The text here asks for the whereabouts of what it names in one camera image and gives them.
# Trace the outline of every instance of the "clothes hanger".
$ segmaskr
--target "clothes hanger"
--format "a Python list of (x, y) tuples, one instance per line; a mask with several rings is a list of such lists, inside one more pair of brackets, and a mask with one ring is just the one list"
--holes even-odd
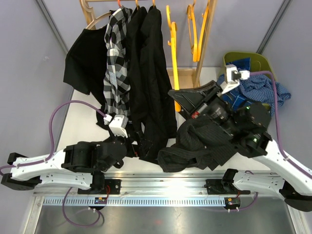
[[(171, 41), (168, 41), (168, 45), (171, 46), (171, 55), (172, 55), (172, 67), (173, 67), (173, 72), (174, 72), (174, 89), (179, 90), (179, 77), (178, 77), (178, 72), (177, 72), (177, 62), (176, 62), (176, 22), (171, 22), (170, 19), (170, 7), (167, 5), (166, 6), (166, 13), (167, 13), (167, 21), (168, 21), (168, 26), (170, 30), (170, 36), (171, 36)], [(175, 111), (180, 112), (181, 111), (181, 106), (175, 101)]]
[[(196, 0), (194, 0), (193, 5), (188, 5), (186, 14), (187, 14), (187, 20), (189, 25), (189, 35), (190, 35), (190, 45), (191, 45), (191, 53), (193, 55), (193, 62), (197, 62), (197, 29), (196, 29), (196, 20), (194, 15), (194, 6), (196, 4)], [(191, 33), (191, 23), (193, 23), (193, 36), (194, 36), (194, 43), (192, 42), (192, 33)]]
[(200, 60), (201, 47), (202, 47), (203, 37), (204, 37), (204, 31), (205, 31), (205, 27), (206, 27), (206, 23), (207, 23), (207, 18), (208, 18), (209, 3), (210, 3), (210, 0), (208, 0), (208, 2), (207, 2), (205, 13), (202, 14), (203, 24), (201, 26), (201, 31), (200, 31), (200, 36), (199, 36), (199, 43), (198, 43), (198, 47), (197, 47), (197, 61)]
[(104, 15), (101, 15), (99, 17), (95, 17), (93, 7), (90, 7), (89, 5), (87, 5), (85, 0), (80, 0), (80, 3), (82, 5), (83, 9), (86, 12), (90, 13), (91, 19), (92, 19), (92, 21), (88, 24), (86, 29), (92, 29), (98, 22), (100, 22), (102, 19), (104, 19), (106, 17), (111, 16), (111, 14), (112, 14), (111, 12), (107, 12)]

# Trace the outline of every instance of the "black jacket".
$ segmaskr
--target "black jacket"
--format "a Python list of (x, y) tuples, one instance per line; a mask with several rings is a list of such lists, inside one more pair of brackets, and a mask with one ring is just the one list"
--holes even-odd
[(144, 160), (157, 163), (159, 150), (166, 147), (169, 138), (176, 137), (177, 127), (174, 100), (168, 95), (172, 87), (163, 50), (161, 13), (156, 7), (150, 8), (140, 33), (143, 45), (139, 66), (143, 93), (148, 104), (144, 136), (153, 144)]
[(185, 121), (177, 132), (176, 144), (159, 151), (158, 163), (164, 172), (187, 167), (214, 170), (235, 153), (231, 137), (207, 116)]
[(134, 129), (141, 131), (148, 114), (148, 102), (143, 92), (142, 75), (140, 71), (140, 50), (143, 38), (140, 32), (141, 25), (147, 15), (145, 7), (135, 9), (131, 21), (127, 25), (126, 55), (128, 58), (128, 78), (130, 82), (130, 114)]

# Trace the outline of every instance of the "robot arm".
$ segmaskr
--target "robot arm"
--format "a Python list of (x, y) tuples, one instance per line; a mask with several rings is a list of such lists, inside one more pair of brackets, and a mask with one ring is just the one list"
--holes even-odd
[(225, 81), (215, 81), (195, 89), (171, 90), (169, 95), (182, 107), (186, 118), (207, 115), (232, 137), (237, 151), (268, 166), (281, 177), (263, 177), (228, 169), (221, 181), (229, 194), (249, 190), (279, 197), (301, 211), (312, 211), (312, 171), (287, 155), (284, 158), (277, 143), (266, 132), (271, 117), (261, 103), (233, 111), (220, 96), (247, 79), (249, 72), (238, 71), (234, 65), (226, 66)]
[(14, 190), (35, 187), (75, 187), (96, 194), (104, 189), (104, 172), (122, 167), (123, 158), (134, 150), (125, 129), (127, 117), (116, 115), (110, 122), (111, 137), (102, 142), (78, 142), (52, 155), (43, 163), (19, 166), (45, 160), (48, 155), (25, 157), (12, 153), (8, 164), (14, 165), (4, 174), (1, 184)]

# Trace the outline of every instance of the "wooden hanger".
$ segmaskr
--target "wooden hanger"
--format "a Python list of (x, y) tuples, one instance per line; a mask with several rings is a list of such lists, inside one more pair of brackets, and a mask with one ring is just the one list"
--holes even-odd
[[(171, 35), (171, 41), (168, 41), (168, 45), (171, 46), (171, 55), (172, 55), (172, 67), (173, 67), (173, 74), (174, 74), (174, 89), (179, 90), (179, 77), (177, 73), (177, 62), (176, 62), (176, 22), (171, 22), (170, 19), (170, 7), (167, 5), (166, 7), (167, 13), (167, 21)], [(181, 106), (175, 101), (175, 111), (180, 112)]]
[[(195, 20), (195, 15), (194, 15), (194, 6), (196, 4), (196, 0), (194, 0), (193, 5), (188, 5), (186, 14), (187, 14), (187, 20), (188, 20), (188, 25), (189, 25), (189, 36), (190, 36), (190, 45), (191, 45), (191, 53), (193, 55), (193, 62), (197, 62), (197, 29), (196, 29), (196, 20)], [(193, 24), (193, 37), (194, 37), (194, 42), (192, 42), (192, 32), (191, 32), (191, 22)]]
[(106, 18), (106, 17), (109, 17), (111, 16), (111, 12), (107, 12), (105, 13), (104, 15), (101, 15), (99, 17), (96, 17), (95, 16), (95, 13), (94, 13), (94, 10), (93, 10), (93, 7), (90, 7), (89, 4), (86, 2), (86, 0), (80, 0), (80, 5), (81, 7), (83, 8), (83, 12), (85, 13), (88, 13), (88, 16), (91, 17), (91, 19), (89, 19), (89, 21), (91, 21), (88, 26), (86, 27), (86, 29), (96, 29), (95, 28), (95, 25), (100, 22), (102, 19)]

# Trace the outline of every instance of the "table surface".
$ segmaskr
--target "table surface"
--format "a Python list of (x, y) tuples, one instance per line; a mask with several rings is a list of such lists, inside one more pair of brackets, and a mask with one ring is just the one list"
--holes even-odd
[[(206, 84), (211, 80), (216, 80), (220, 68), (211, 67), (203, 68), (200, 76), (200, 84)], [(98, 108), (100, 104), (93, 97), (93, 95), (85, 95), (78, 91), (74, 91), (72, 100), (82, 100), (88, 102)], [(178, 113), (176, 113), (176, 119), (178, 127), (184, 122)], [(58, 144), (58, 150), (64, 149), (68, 145), (76, 144), (79, 141), (103, 141), (109, 137), (106, 130), (96, 125), (96, 113), (93, 109), (78, 103), (70, 105), (63, 131), (61, 133), (60, 141)], [(168, 146), (175, 143), (175, 139), (168, 141)], [(269, 172), (270, 169), (253, 160), (246, 158), (240, 154), (235, 154), (229, 161), (223, 166), (218, 166), (215, 170), (211, 171), (209, 168), (201, 170), (198, 168), (187, 168), (180, 173), (220, 173), (226, 171), (228, 168), (238, 170), (251, 170), (251, 171), (262, 171)], [(164, 173), (162, 168), (158, 165), (139, 160), (138, 158), (124, 159), (124, 166), (121, 169), (112, 167), (109, 169), (110, 173)]]

